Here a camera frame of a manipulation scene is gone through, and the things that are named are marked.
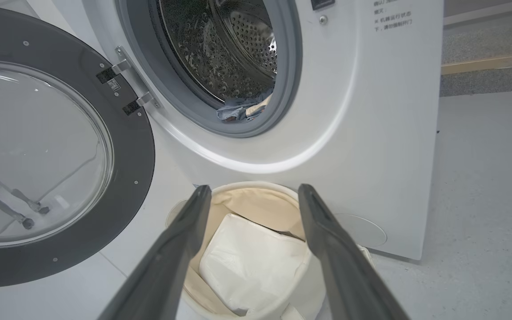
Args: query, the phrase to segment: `white laundry basket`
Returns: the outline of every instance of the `white laundry basket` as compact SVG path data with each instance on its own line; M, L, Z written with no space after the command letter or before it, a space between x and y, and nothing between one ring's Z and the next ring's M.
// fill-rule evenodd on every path
M185 202L179 202L171 209L167 217L167 225L173 221ZM271 205L278 206L280 209L273 213L275 215L273 216L274 221L268 225L270 214L267 212L270 212ZM250 211L250 213L244 214L243 208L239 206L257 207L251 207L252 210L247 209L246 212ZM185 276L183 294L181 295L183 300L195 312L208 320L231 318L243 318L243 320L314 320L325 299L325 284L320 262L309 249L307 249L303 265L298 269L295 280L286 289L284 296L264 310L246 316L237 316L232 313L203 281L198 269L200 257L203 255L208 242L211 241L222 218L230 212L270 229L288 231L297 237L301 237L301 239L305 239L301 216L299 215L299 202L295 191L269 182L238 182L217 187L212 191L211 211L209 212L203 245L199 253L191 259ZM262 215L268 214L268 217L260 218L257 216L260 212L263 212ZM283 212L286 212L287 218L283 216ZM296 220L293 220L294 213L297 213ZM362 247L360 249L370 261L368 251Z

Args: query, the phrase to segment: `washing machine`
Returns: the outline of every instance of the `washing machine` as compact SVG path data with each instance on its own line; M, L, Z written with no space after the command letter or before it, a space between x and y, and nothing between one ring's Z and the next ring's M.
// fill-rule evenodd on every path
M0 286L120 245L175 184L311 184L358 244L421 258L443 2L27 2L0 9Z

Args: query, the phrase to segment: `washing machine drum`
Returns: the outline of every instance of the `washing machine drum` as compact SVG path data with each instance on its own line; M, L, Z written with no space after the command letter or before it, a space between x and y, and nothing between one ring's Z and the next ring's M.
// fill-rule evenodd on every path
M154 141L126 80L94 49L0 9L0 286L63 271L132 220Z
M219 101L274 87L276 39L262 0L160 0L170 49L195 84Z

